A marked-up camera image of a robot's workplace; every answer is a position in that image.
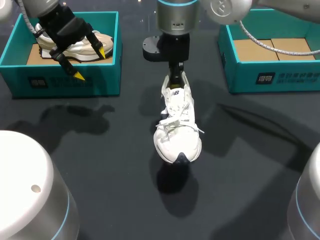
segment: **cable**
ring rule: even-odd
[[[34,26],[32,26],[30,21],[29,21],[29,17],[27,15],[23,0],[17,0],[17,2],[19,4],[19,6],[20,6],[20,9],[21,9],[21,12],[22,12],[22,16],[23,16],[23,19],[25,21],[26,26],[28,27],[28,29],[30,30],[30,32],[32,34],[36,34],[37,32],[36,32]]]
[[[296,51],[284,51],[284,50],[280,50],[280,49],[276,49],[273,48],[271,46],[268,46],[262,42],[260,42],[259,40],[257,40],[254,36],[252,36],[250,34],[250,32],[245,28],[244,24],[242,23],[242,21],[240,21],[240,27],[242,28],[242,30],[244,31],[244,33],[256,44],[258,44],[259,46],[268,49],[270,51],[279,53],[279,54],[285,54],[285,55],[292,55],[292,56],[312,56],[312,55],[317,55],[320,54],[320,50],[317,51],[309,51],[309,52],[296,52]]]

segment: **cardboard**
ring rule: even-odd
[[[289,52],[305,53],[311,52],[305,38],[273,38],[274,48]],[[280,61],[314,61],[314,56],[291,56],[277,53]]]
[[[98,61],[86,61],[78,62],[76,60],[70,59],[71,64],[112,64],[113,57]],[[43,59],[40,55],[40,49],[38,44],[33,44],[32,49],[28,58],[26,65],[58,65],[59,63],[53,59]]]
[[[260,40],[262,43],[273,47],[271,40]],[[234,45],[241,62],[274,62],[278,61],[275,52],[257,45],[250,39],[235,40]]]

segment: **robotic arm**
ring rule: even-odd
[[[208,16],[215,22],[228,25],[241,21],[254,6],[284,12],[313,23],[320,23],[318,0],[200,0]]]
[[[71,65],[63,52],[84,37],[91,43],[97,55],[105,58],[103,44],[92,32],[93,28],[83,18],[76,17],[67,6],[61,6],[59,0],[15,0],[21,8],[23,18],[37,38],[46,32],[56,46],[50,51],[51,57],[58,61],[70,76],[84,80],[82,75]],[[0,0],[0,22],[6,20],[12,11],[12,0]],[[29,18],[38,18],[42,29],[36,32]]]
[[[314,55],[314,52],[288,52],[271,48],[256,40],[245,29],[242,19],[254,6],[269,7],[302,20],[320,23],[320,0],[157,0],[157,24],[161,36],[148,37],[143,42],[143,56],[150,62],[169,62],[171,84],[181,82],[184,61],[189,58],[189,33],[198,22],[198,9],[220,25],[238,24],[256,44],[288,55]]]

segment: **open box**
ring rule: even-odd
[[[119,13],[75,12],[74,14],[90,23],[94,30],[113,37],[112,58],[88,63],[70,61],[83,75],[85,81],[66,75],[61,66],[52,59],[43,59],[43,62],[30,61],[33,57],[39,58],[39,52],[35,50],[38,45],[35,45],[36,39],[20,14],[0,58],[0,73],[13,98],[119,95],[122,67]],[[30,19],[33,26],[37,21]]]
[[[273,9],[252,9],[242,21],[265,44],[291,52],[320,49],[320,25]],[[230,93],[320,91],[320,55],[288,56],[252,42],[238,24],[218,39]]]

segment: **shoe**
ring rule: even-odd
[[[40,24],[35,25],[35,30],[38,32],[42,27]],[[94,30],[92,31],[100,42],[103,44],[105,58],[109,58],[113,54],[114,39],[108,35],[101,34]],[[40,46],[40,53],[43,59],[51,59],[49,52],[56,45],[54,41],[48,36],[46,32],[40,35],[36,39]],[[78,41],[76,44],[71,45],[63,54],[69,59],[75,59],[79,62],[91,62],[99,60],[100,57],[96,54],[92,48],[90,42],[85,37],[82,41]]]
[[[156,151],[170,164],[193,162],[202,149],[199,132],[203,131],[195,123],[194,99],[185,72],[182,81],[179,87],[171,89],[169,76],[165,77],[161,89],[161,121],[153,136]]]

